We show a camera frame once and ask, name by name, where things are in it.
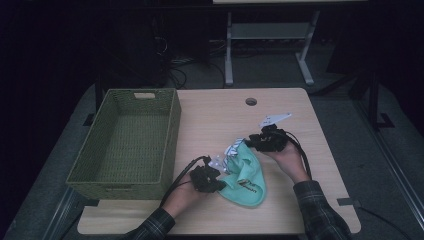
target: person's right arm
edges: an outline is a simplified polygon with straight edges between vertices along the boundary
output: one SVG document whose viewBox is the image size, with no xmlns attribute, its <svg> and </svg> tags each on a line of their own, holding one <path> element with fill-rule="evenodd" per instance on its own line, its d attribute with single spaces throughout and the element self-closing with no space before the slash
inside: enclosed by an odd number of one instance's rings
<svg viewBox="0 0 424 240">
<path fill-rule="evenodd" d="M 292 143 L 288 142 L 281 152 L 263 154 L 274 159 L 292 179 L 308 239 L 351 239 L 346 222 L 328 204 L 319 183 L 308 176 L 301 155 Z"/>
</svg>

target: wooden table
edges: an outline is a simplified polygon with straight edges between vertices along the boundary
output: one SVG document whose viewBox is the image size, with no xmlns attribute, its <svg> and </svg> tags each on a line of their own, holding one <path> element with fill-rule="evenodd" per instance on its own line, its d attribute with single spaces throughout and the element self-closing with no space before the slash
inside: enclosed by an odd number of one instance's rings
<svg viewBox="0 0 424 240">
<path fill-rule="evenodd" d="M 361 225 L 352 205 L 339 206 L 349 198 L 307 93 L 299 88 L 179 90 L 182 107 L 175 160 L 176 177 L 194 158 L 223 155 L 238 137 L 260 133 L 266 115 L 291 112 L 277 126 L 301 142 L 329 204 L 345 219 L 353 233 Z M 256 106 L 248 106 L 255 98 Z M 293 183 L 267 156 L 253 150 L 261 162 L 267 196 L 256 208 L 246 208 L 211 194 L 176 219 L 169 234 L 301 234 L 303 220 Z M 78 224 L 81 234 L 122 234 L 138 227 L 159 201 L 101 200 L 85 207 Z"/>
</svg>

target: dark background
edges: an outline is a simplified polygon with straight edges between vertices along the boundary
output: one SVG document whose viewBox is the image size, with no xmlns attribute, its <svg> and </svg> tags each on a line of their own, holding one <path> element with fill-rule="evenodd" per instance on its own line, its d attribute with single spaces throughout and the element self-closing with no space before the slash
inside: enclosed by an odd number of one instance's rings
<svg viewBox="0 0 424 240">
<path fill-rule="evenodd" d="M 226 14 L 168 14 L 152 30 L 151 16 L 96 10 L 109 1 L 92 2 L 0 2 L 0 236 L 89 86 L 101 80 L 104 89 L 161 87 L 167 59 L 156 55 L 154 35 L 168 37 L 170 46 L 202 61 L 207 40 L 225 36 L 217 29 Z M 365 10 L 349 18 L 322 12 L 314 41 L 338 42 L 329 71 L 376 72 L 424 135 L 423 4 L 371 1 Z"/>
</svg>

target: person's right hand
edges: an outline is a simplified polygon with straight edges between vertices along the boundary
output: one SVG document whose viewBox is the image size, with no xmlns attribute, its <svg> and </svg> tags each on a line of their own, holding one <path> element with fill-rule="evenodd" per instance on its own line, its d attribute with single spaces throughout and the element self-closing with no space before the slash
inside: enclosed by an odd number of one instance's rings
<svg viewBox="0 0 424 240">
<path fill-rule="evenodd" d="M 302 157 L 296 146 L 290 141 L 281 152 L 262 152 L 274 159 L 280 169 L 285 172 L 296 184 L 311 180 L 303 166 Z"/>
</svg>

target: printed graphic on cloth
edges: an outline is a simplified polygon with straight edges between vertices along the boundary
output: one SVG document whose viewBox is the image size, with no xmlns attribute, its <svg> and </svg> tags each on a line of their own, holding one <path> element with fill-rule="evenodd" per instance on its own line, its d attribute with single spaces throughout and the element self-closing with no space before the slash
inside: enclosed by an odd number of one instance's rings
<svg viewBox="0 0 424 240">
<path fill-rule="evenodd" d="M 261 204 L 265 199 L 266 186 L 255 154 L 240 139 L 227 149 L 226 154 L 225 163 L 229 175 L 220 179 L 227 186 L 219 193 L 240 205 L 254 207 Z"/>
</svg>

